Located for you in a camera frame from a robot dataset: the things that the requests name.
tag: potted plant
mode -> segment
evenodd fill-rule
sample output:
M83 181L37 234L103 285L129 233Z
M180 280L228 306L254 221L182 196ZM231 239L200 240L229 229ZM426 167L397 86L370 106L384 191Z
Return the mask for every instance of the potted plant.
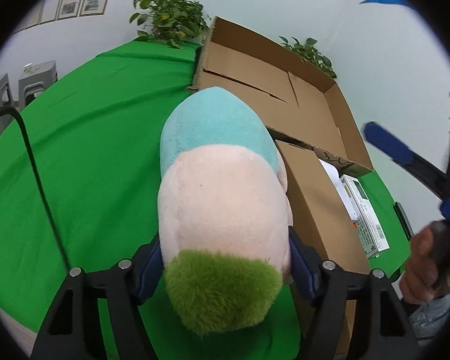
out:
M133 7L142 10L130 16L130 23L137 20L143 28L138 30L140 41L148 41L152 36L171 48L180 48L185 38L203 39L208 30L203 5L196 0L133 0ZM145 31L147 27L151 27L150 33Z
M290 43L288 43L287 38L284 38L282 36L280 36L279 38L284 41L284 43L282 43L282 46L287 50L298 54L302 59L308 62L312 62L312 64L314 64L322 72L328 74L333 79L337 78L337 75L332 69L332 62L330 61L330 59L328 59L314 47L314 45L317 43L315 39L308 38L305 43L300 44L297 38L292 37L292 39L295 41L295 44L291 45Z

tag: stuffed toy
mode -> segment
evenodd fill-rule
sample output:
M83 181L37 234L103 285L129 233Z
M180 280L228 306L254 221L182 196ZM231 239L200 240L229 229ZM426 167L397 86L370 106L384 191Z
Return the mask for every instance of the stuffed toy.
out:
M160 166L164 281L183 324L205 335L260 323L291 281L287 176L264 124L204 89L166 121Z

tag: white box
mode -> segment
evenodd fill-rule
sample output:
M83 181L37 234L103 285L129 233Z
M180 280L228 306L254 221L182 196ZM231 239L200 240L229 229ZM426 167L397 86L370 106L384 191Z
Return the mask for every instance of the white box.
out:
M355 228L362 243L363 251L367 258L378 257L381 251L390 249L390 246L367 194L358 179L343 175L340 180L350 195L352 204L358 214Z

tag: metal screw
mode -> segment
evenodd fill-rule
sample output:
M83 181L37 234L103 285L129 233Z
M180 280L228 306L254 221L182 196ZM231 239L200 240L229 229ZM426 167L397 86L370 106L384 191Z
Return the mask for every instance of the metal screw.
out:
M327 271L333 271L336 268L336 264L328 259L327 261L322 262L322 267Z
M118 264L118 267L120 269L127 269L127 268L130 268L131 266L132 266L132 262L129 259L123 259Z
M382 279L385 277L385 273L381 269L374 269L372 271L372 275L374 275L377 279Z
M82 273L82 270L78 267L72 268L70 269L70 276L72 276L72 278L74 278L75 276L78 276Z

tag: cardboard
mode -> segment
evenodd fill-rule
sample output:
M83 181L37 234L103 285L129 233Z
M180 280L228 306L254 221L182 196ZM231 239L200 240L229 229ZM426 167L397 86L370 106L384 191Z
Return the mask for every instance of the cardboard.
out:
M373 169L332 78L272 40L220 17L211 27L193 79L195 90L215 85L247 103L274 139L313 150L350 176Z
M334 128L327 128L327 125L321 123L319 118L314 118L308 110L299 109L296 104L286 103L266 92L225 77L207 72L202 73L200 89L213 86L227 89L236 95L257 113L265 126L272 128L274 131L286 136L296 137L301 140L301 144L307 143L304 141L304 139L307 139L308 142L313 143L313 147L327 148L327 152L330 152L330 154L346 156L345 148L335 125Z
M296 233L323 260L333 260L346 271L368 274L370 266L347 209L315 153L285 142L276 144L286 167ZM292 294L305 336L313 309L295 291ZM337 353L348 351L354 317L355 302L348 301Z
M240 51L211 42L204 70L267 92L297 107L287 72Z

